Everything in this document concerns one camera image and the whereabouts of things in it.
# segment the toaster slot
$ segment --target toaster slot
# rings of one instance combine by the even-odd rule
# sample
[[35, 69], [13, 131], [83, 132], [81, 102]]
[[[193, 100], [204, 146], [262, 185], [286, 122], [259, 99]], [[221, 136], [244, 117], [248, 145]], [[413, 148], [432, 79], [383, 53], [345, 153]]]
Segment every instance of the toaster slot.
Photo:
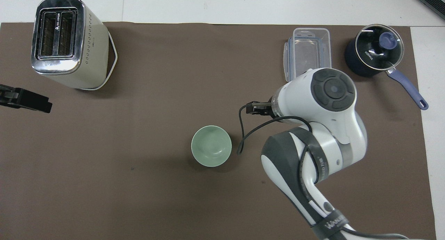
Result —
[[54, 29], [56, 28], [57, 14], [43, 13], [43, 27], [41, 31], [40, 56], [51, 56], [54, 48]]
[[60, 15], [58, 56], [70, 56], [73, 54], [73, 34], [75, 29], [74, 19], [74, 12], [62, 12]]

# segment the lid knob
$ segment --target lid knob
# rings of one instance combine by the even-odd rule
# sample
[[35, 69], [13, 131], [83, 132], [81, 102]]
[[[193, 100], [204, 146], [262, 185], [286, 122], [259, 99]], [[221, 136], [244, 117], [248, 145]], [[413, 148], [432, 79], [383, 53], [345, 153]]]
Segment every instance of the lid knob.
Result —
[[382, 48], [392, 50], [397, 47], [398, 40], [394, 37], [391, 32], [384, 32], [379, 37], [379, 45]]

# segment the pot handle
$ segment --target pot handle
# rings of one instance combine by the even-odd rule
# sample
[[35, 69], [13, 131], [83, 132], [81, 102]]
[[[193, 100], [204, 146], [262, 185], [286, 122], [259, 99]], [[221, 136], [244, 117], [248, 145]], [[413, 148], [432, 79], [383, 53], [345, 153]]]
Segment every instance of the pot handle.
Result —
[[413, 83], [402, 72], [400, 72], [396, 68], [392, 68], [387, 70], [386, 74], [388, 74], [388, 77], [399, 82], [403, 86], [403, 88], [405, 88], [407, 93], [411, 96], [414, 102], [416, 102], [417, 106], [421, 110], [428, 109], [428, 103], [425, 101], [422, 95], [420, 95], [419, 91], [413, 85]]

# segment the green bowl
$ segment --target green bowl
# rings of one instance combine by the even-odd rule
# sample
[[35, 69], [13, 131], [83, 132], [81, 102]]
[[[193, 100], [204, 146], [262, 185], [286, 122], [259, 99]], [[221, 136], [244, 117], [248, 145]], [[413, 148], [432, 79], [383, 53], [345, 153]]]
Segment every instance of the green bowl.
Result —
[[216, 167], [229, 158], [232, 141], [224, 129], [208, 125], [199, 129], [192, 139], [192, 154], [203, 166]]

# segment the clear plastic container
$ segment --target clear plastic container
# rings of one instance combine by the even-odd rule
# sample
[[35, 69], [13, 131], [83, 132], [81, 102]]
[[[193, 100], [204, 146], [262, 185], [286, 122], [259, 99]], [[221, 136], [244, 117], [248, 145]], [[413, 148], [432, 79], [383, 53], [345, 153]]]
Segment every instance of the clear plastic container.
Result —
[[284, 44], [284, 76], [291, 81], [308, 69], [332, 67], [331, 38], [325, 28], [296, 28]]

